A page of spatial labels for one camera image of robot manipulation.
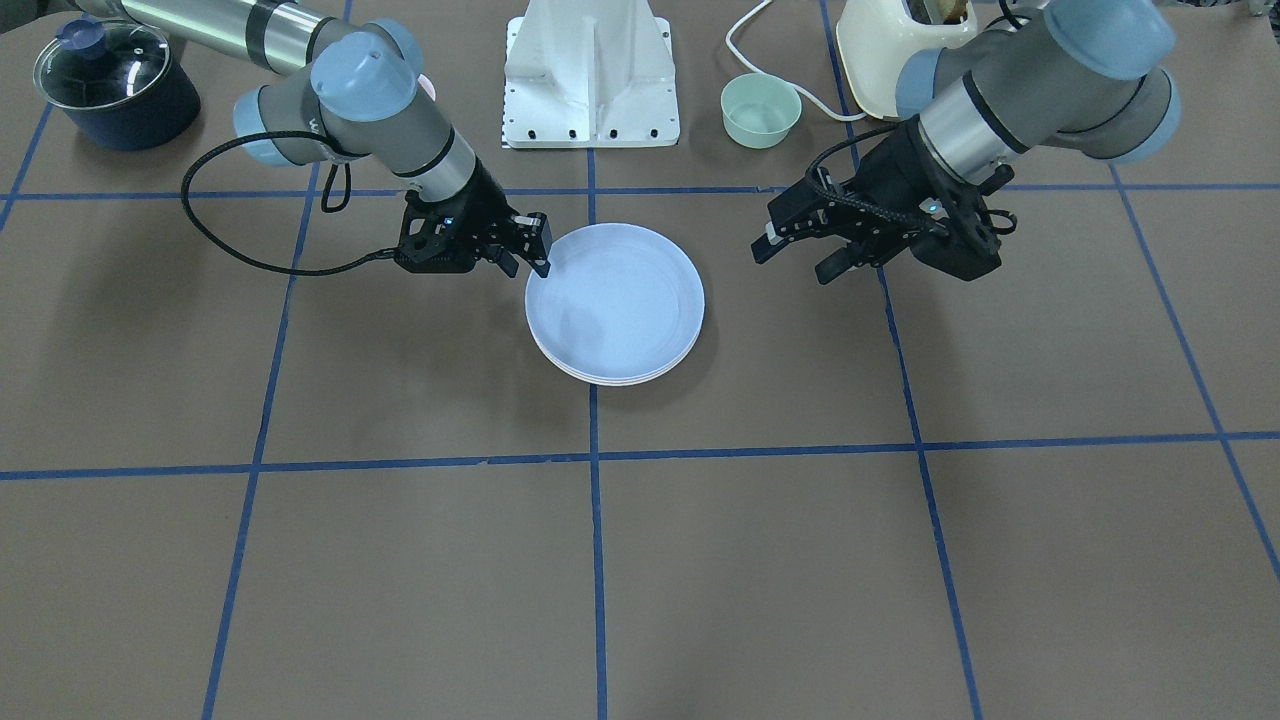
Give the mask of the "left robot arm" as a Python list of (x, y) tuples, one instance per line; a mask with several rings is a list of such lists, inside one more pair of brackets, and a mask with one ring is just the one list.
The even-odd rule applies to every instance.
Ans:
[(1178, 132), (1181, 96), (1164, 59), (1176, 35), (1149, 1), (1048, 1), (996, 20), (956, 49), (911, 55), (896, 113), (865, 132), (874, 146), (847, 179), (814, 158), (768, 204), (751, 243), (767, 263), (800, 240), (840, 237), (815, 266), (820, 284), (909, 250), (960, 281), (997, 269), (1018, 227), (987, 199), (1032, 149), (1140, 161)]

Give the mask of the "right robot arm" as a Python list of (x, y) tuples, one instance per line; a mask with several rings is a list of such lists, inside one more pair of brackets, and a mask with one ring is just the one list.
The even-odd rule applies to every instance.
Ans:
[(422, 85), (422, 49), (401, 23), (355, 26), (294, 1), (78, 1), (76, 9), (159, 29), (279, 76), (236, 104), (236, 138), (186, 172), (183, 205), (196, 173), (232, 149), (284, 167), (372, 158), (404, 184), (406, 208), (396, 245), (364, 263), (392, 260), (412, 273), (449, 274), (488, 261), (508, 277), (526, 263), (548, 275), (549, 220), (508, 204)]

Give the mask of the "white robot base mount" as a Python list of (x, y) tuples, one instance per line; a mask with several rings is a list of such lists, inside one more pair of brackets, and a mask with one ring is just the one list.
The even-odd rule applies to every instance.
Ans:
[(672, 28), (649, 3), (531, 1), (504, 38), (504, 147), (678, 142)]

